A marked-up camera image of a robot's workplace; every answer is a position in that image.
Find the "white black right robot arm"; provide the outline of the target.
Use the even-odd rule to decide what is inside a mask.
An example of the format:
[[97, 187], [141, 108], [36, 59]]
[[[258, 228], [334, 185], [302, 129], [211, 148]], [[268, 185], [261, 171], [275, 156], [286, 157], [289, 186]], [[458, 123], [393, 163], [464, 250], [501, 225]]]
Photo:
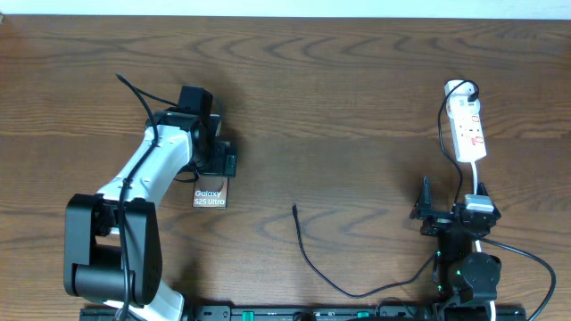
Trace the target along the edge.
[[410, 218], [422, 222], [420, 233], [437, 239], [434, 282], [440, 299], [430, 311], [436, 320], [489, 320], [501, 277], [499, 258], [478, 251], [474, 242], [490, 234], [501, 214], [483, 185], [449, 211], [432, 207], [430, 182], [422, 181]]

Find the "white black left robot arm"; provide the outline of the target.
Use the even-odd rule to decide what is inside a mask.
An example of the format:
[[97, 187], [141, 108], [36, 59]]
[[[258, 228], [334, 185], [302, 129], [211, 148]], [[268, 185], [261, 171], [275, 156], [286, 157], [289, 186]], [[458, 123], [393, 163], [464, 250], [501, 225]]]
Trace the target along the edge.
[[115, 308], [112, 318], [183, 320], [185, 296], [162, 279], [160, 202], [180, 173], [229, 179], [237, 152], [218, 138], [213, 96], [182, 86], [178, 102], [151, 113], [142, 143], [120, 173], [65, 209], [63, 287], [70, 296]]

